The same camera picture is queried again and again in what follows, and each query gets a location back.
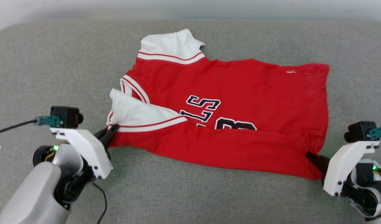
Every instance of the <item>white wall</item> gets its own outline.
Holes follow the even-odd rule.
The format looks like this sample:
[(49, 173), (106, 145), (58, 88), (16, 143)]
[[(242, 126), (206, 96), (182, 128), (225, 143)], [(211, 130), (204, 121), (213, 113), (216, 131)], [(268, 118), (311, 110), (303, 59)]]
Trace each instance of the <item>white wall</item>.
[(381, 0), (0, 0), (0, 30), (49, 18), (381, 20)]

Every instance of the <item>red jersey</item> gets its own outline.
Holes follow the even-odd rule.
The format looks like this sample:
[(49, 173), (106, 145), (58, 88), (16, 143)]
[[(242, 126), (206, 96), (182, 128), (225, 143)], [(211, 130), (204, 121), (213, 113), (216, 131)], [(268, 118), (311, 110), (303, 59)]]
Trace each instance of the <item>red jersey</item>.
[[(129, 136), (133, 132), (120, 132), (113, 147), (158, 149), (156, 154), (208, 166), (321, 178), (305, 154), (317, 154), (324, 143), (328, 65), (208, 60), (199, 49), (204, 43), (189, 30), (148, 35), (141, 46), (134, 67), (121, 79), (122, 91), (169, 108), (187, 122), (169, 126), (183, 130), (169, 134), (176, 145), (162, 147), (161, 133), (150, 140), (142, 136), (150, 133), (137, 135), (144, 139), (136, 143), (137, 137)], [(272, 168), (278, 164), (280, 169)]]

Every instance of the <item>robotic arm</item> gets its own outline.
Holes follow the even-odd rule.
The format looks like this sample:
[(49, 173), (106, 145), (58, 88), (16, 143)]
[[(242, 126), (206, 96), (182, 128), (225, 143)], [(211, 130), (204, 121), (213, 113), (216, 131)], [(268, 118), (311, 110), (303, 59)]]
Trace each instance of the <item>robotic arm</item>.
[(51, 115), (53, 109), (60, 120), (50, 129), (64, 142), (36, 150), (35, 167), (2, 211), (1, 224), (64, 224), (85, 185), (113, 169), (107, 149), (118, 125), (92, 135), (75, 129), (82, 122), (77, 108), (52, 107)]
[(348, 127), (342, 146), (331, 158), (307, 154), (323, 173), (323, 189), (338, 196), (365, 217), (370, 224), (381, 224), (381, 165), (362, 158), (379, 148), (381, 128), (374, 122), (358, 122)]

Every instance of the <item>jersey sleeve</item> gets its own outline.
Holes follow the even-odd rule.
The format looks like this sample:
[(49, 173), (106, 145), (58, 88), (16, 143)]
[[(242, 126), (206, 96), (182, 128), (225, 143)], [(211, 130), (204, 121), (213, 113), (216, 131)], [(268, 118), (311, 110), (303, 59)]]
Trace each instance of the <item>jersey sleeve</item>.
[(108, 125), (120, 124), (111, 147), (133, 146), (172, 159), (228, 169), (259, 170), (318, 180), (308, 147), (276, 132), (209, 129), (180, 114), (112, 91)]
[(120, 79), (122, 92), (145, 103), (153, 103), (152, 93), (157, 92), (156, 88), (161, 88), (155, 85), (161, 83), (158, 80), (161, 79), (161, 74), (175, 74), (184, 66), (205, 58), (200, 50), (204, 45), (193, 38), (188, 29), (146, 36), (141, 41), (134, 66)]

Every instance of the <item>teal connector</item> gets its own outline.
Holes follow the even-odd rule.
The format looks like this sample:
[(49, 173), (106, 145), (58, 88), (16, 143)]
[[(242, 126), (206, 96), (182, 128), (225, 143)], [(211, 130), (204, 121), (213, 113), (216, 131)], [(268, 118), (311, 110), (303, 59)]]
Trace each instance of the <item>teal connector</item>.
[(381, 138), (381, 128), (371, 129), (369, 135), (371, 139)]
[(59, 127), (61, 125), (61, 119), (58, 116), (38, 116), (35, 119), (37, 120), (34, 123), (36, 126), (49, 125), (51, 127)]

